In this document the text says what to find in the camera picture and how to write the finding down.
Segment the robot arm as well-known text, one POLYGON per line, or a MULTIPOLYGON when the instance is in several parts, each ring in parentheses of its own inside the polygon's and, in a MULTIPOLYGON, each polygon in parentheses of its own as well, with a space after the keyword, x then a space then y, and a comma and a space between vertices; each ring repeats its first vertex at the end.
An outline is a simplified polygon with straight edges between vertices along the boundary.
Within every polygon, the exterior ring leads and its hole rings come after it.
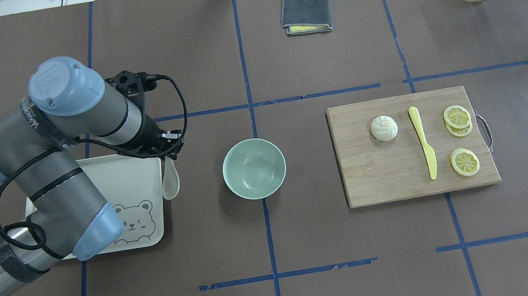
POLYGON ((70 56, 45 60, 28 96, 0 118, 0 296, 10 296, 73 254, 97 255, 123 232, 119 214, 69 149, 86 143, 132 158, 176 159, 183 129, 159 128, 145 110, 164 74, 104 79, 70 56))

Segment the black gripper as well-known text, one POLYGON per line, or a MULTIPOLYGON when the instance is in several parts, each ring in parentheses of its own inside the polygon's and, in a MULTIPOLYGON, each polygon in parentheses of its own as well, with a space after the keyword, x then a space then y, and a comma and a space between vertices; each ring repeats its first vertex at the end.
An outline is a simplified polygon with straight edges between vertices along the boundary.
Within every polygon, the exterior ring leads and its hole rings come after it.
POLYGON ((139 129, 131 140, 119 144, 122 152, 119 154, 130 157, 169 157, 176 159, 184 146, 184 130, 162 130, 157 122, 146 113, 146 92, 157 88, 159 81, 168 81, 177 89, 175 80, 164 74, 147 72, 122 71, 113 77, 105 79, 109 86, 130 101, 137 110, 139 129))

